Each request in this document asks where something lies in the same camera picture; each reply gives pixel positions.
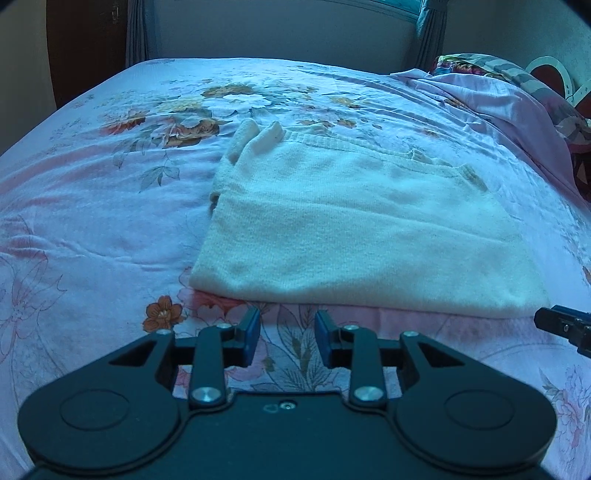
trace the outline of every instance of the white sweater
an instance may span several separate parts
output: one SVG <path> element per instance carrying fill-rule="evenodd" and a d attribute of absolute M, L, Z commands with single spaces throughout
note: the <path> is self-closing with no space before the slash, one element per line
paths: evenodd
<path fill-rule="evenodd" d="M 198 290 L 490 318 L 548 306 L 513 220 L 467 165 L 246 120 L 210 198 Z"/>

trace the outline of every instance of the pink floral bedspread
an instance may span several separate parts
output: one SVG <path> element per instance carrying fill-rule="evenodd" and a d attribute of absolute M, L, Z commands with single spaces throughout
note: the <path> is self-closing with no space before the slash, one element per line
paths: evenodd
<path fill-rule="evenodd" d="M 591 310 L 589 210 L 564 181 L 570 157 L 547 135 L 549 118 L 504 82 L 461 75 L 457 86 L 425 75 L 149 61 L 74 100 L 0 157 L 0 478 L 31 467 L 16 418 L 35 389 L 159 327 L 183 337 L 240 320 L 244 302 L 187 280 L 216 164 L 248 117 L 321 122 L 384 148 L 470 163 L 519 225 L 552 301 Z M 417 330 L 538 388 L 559 418 L 544 465 L 564 480 L 591 473 L 591 361 L 532 319 L 257 306 L 254 362 L 226 371 L 229 388 L 346 391 L 348 373 L 327 370 L 313 341 L 314 313 L 325 307 L 337 324 L 383 338 Z M 389 395 L 399 395 L 394 371 L 386 375 Z M 188 378 L 182 369 L 175 395 L 186 395 Z"/>

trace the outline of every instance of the silver bolt head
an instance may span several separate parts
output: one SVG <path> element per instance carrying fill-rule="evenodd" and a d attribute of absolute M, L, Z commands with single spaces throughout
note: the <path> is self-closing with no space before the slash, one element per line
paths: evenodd
<path fill-rule="evenodd" d="M 191 392 L 191 398 L 200 403 L 213 403 L 221 396 L 222 392 L 214 387 L 199 387 Z"/>
<path fill-rule="evenodd" d="M 384 391 L 378 387 L 359 387 L 353 395 L 361 401 L 378 401 L 384 396 Z"/>

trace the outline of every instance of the wall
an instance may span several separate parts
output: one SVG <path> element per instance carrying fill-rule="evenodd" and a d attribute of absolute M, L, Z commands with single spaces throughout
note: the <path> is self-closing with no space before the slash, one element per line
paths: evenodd
<path fill-rule="evenodd" d="M 591 28 L 562 0 L 451 0 L 449 8 L 445 53 L 487 53 L 522 67 L 551 56 L 575 89 L 591 79 Z"/>
<path fill-rule="evenodd" d="M 310 61 L 374 73 L 402 66 L 416 17 L 369 0 L 152 0 L 150 55 Z"/>
<path fill-rule="evenodd" d="M 16 0 L 0 13 L 0 155 L 51 115 L 46 0 Z"/>

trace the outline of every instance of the curtain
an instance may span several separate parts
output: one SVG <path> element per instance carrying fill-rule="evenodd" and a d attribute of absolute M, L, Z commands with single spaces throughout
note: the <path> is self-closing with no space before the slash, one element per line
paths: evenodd
<path fill-rule="evenodd" d="M 145 60 L 148 60 L 148 36 L 144 0 L 128 0 L 125 67 L 129 68 Z"/>
<path fill-rule="evenodd" d="M 443 52 L 448 0 L 423 0 L 417 29 L 406 58 L 406 69 L 431 70 Z"/>

